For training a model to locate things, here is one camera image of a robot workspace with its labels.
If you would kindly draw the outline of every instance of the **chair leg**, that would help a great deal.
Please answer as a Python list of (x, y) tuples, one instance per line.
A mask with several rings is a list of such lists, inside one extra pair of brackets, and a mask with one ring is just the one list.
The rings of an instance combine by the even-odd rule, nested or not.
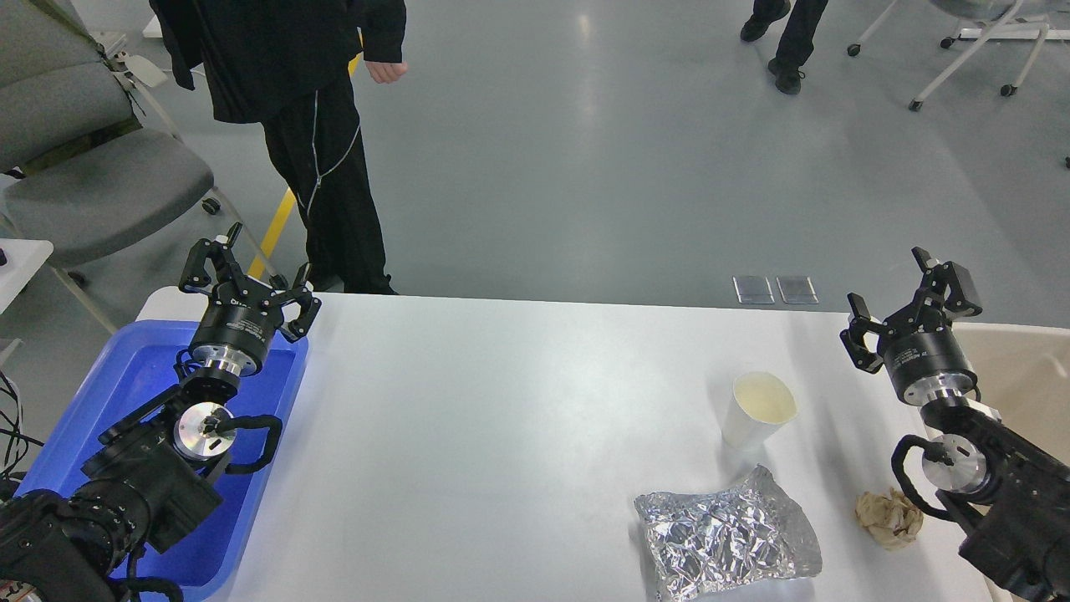
[(1007, 13), (1005, 13), (1004, 16), (999, 17), (999, 20), (997, 20), (994, 25), (984, 28), (984, 32), (981, 34), (980, 37), (977, 38), (977, 42), (974, 42), (974, 44), (965, 52), (960, 55), (959, 58), (956, 59), (954, 62), (949, 64), (947, 68), (944, 70), (943, 73), (937, 75), (936, 79), (933, 79), (932, 82), (929, 83), (929, 86), (927, 86), (926, 89), (922, 90), (920, 94), (914, 96), (914, 101), (911, 102), (911, 110), (918, 110), (919, 108), (921, 108), (921, 103), (923, 103), (926, 98), (929, 97), (929, 94), (932, 94), (933, 91), (936, 90), (936, 88), (938, 88), (941, 83), (946, 81), (948, 77), (951, 77), (951, 74), (958, 71), (959, 67), (962, 66), (962, 63), (969, 60), (969, 57), (973, 57), (974, 53), (977, 52), (977, 50), (979, 50), (981, 46), (983, 46), (984, 43), (989, 41), (990, 37), (992, 37), (992, 34), (996, 32), (996, 29), (1004, 26), (1007, 21), (1013, 18), (1015, 14), (1018, 14), (1019, 9), (1022, 7), (1022, 2), (1023, 0), (1014, 0), (1013, 7), (1007, 11)]
[(0, 212), (0, 225), (2, 225), (4, 229), (11, 232), (15, 237), (26, 237), (22, 235), (22, 232), (18, 231), (18, 228), (15, 227), (15, 222), (12, 221), (10, 217), (4, 215), (3, 212)]
[[(227, 198), (227, 195), (223, 194), (223, 190), (220, 190), (218, 186), (212, 186), (211, 191), (212, 195), (218, 198), (219, 202), (223, 203), (224, 211), (239, 221), (242, 221), (243, 223), (245, 222), (245, 220), (242, 219), (242, 214), (238, 212), (238, 207), (234, 206), (234, 203), (230, 202), (230, 199)], [(242, 228), (242, 232), (244, 232), (249, 237), (249, 241), (253, 242), (253, 248), (256, 250), (257, 258), (264, 264), (264, 268), (268, 269), (268, 274), (272, 276), (277, 275), (278, 271), (275, 269), (275, 266), (268, 260), (268, 256), (264, 254), (263, 249), (260, 248), (260, 241), (253, 235), (253, 232), (249, 231), (248, 228)]]
[(90, 314), (93, 314), (96, 322), (101, 323), (101, 326), (107, 329), (110, 335), (114, 335), (119, 330), (108, 317), (105, 315), (104, 311), (101, 310), (101, 307), (96, 305), (95, 300), (90, 298), (90, 296), (86, 294), (86, 291), (82, 290), (77, 282), (71, 279), (71, 276), (66, 275), (66, 272), (54, 266), (52, 273), (56, 274), (56, 277), (60, 278), (63, 285), (67, 287), (67, 290), (74, 294), (75, 298), (77, 298), (79, 303), (85, 306), (87, 310), (89, 310)]
[(1048, 30), (1051, 29), (1051, 24), (1046, 20), (1040, 24), (1040, 31), (1037, 33), (1037, 41), (1033, 44), (1033, 51), (1029, 52), (1029, 58), (1025, 61), (1025, 66), (1022, 67), (1022, 73), (1018, 75), (1018, 79), (1014, 80), (1013, 89), (1018, 89), (1019, 86), (1025, 81), (1025, 76), (1029, 75), (1029, 70), (1033, 68), (1034, 61), (1037, 60), (1037, 56), (1040, 55), (1040, 47), (1044, 45), (1044, 41), (1048, 40)]
[(962, 19), (958, 19), (957, 21), (954, 21), (954, 29), (951, 30), (950, 35), (939, 41), (939, 47), (944, 48), (945, 50), (950, 48), (951, 45), (954, 44), (956, 40), (958, 40), (959, 36), (962, 35), (962, 26), (963, 26)]
[(884, 24), (884, 19), (888, 18), (888, 14), (891, 13), (891, 10), (896, 7), (896, 4), (899, 4), (899, 0), (891, 0), (891, 4), (888, 4), (888, 7), (885, 9), (883, 13), (881, 13), (881, 16), (877, 17), (875, 21), (873, 21), (873, 25), (871, 25), (869, 29), (867, 29), (861, 35), (858, 36), (857, 44), (859, 46), (865, 44), (866, 41), (869, 40), (870, 35), (873, 35), (873, 32), (875, 32), (877, 28), (880, 28)]

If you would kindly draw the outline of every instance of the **black pants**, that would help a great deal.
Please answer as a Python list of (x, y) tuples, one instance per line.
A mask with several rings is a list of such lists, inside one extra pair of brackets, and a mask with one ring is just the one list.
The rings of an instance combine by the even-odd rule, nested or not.
[(392, 292), (383, 274), (383, 232), (346, 65), (340, 65), (337, 79), (299, 97), (262, 125), (271, 161), (297, 197), (312, 273), (337, 274), (346, 292)]
[[(786, 0), (754, 0), (754, 16), (773, 20)], [(828, 0), (796, 0), (788, 27), (780, 36), (777, 58), (790, 65), (802, 66), (813, 52), (813, 34)]]

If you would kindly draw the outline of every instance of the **yellow floor line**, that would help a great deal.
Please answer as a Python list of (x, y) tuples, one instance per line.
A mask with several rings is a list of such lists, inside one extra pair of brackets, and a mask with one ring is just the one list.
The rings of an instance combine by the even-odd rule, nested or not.
[[(350, 77), (353, 76), (353, 72), (360, 63), (361, 55), (349, 61)], [(282, 200), (279, 201), (278, 209), (275, 210), (275, 216), (272, 217), (271, 225), (268, 226), (268, 233), (264, 234), (264, 238), (260, 242), (260, 249), (264, 251), (264, 254), (269, 259), (271, 258), (271, 253), (275, 251), (275, 245), (278, 244), (278, 238), (282, 235), (282, 229), (286, 228), (286, 222), (290, 219), (290, 214), (293, 213), (293, 206), (296, 203), (297, 199), (293, 196), (293, 191), (290, 188), (286, 188), (286, 194), (282, 195)], [(255, 278), (260, 278), (263, 276), (263, 273), (264, 262), (257, 257), (253, 260), (248, 274)]]

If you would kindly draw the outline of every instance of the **crumpled paper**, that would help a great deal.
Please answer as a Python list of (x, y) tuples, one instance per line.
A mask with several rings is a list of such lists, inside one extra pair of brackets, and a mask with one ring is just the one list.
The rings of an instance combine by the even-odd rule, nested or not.
[(766, 578), (814, 576), (821, 547), (802, 509), (759, 465), (716, 494), (636, 498), (660, 582), (674, 602)]
[(889, 489), (888, 496), (869, 492), (858, 496), (855, 518), (882, 547), (892, 551), (914, 543), (924, 514), (902, 492)]

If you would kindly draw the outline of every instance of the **person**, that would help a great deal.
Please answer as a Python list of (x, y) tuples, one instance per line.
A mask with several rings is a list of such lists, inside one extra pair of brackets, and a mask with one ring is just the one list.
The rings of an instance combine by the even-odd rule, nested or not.
[(404, 0), (150, 0), (175, 81), (193, 90), (204, 64), (214, 117), (260, 123), (268, 154), (297, 199), (309, 280), (396, 294), (368, 182), (349, 61), (397, 81)]
[(776, 77), (777, 90), (785, 94), (798, 94), (802, 89), (802, 78), (806, 77), (799, 67), (806, 64), (813, 53), (813, 34), (817, 31), (817, 22), (825, 12), (828, 0), (796, 0), (795, 10), (789, 0), (754, 0), (754, 10), (743, 30), (739, 38), (753, 42), (769, 29), (769, 25), (778, 21), (790, 12), (788, 27), (780, 36), (777, 56), (769, 61), (769, 73)]

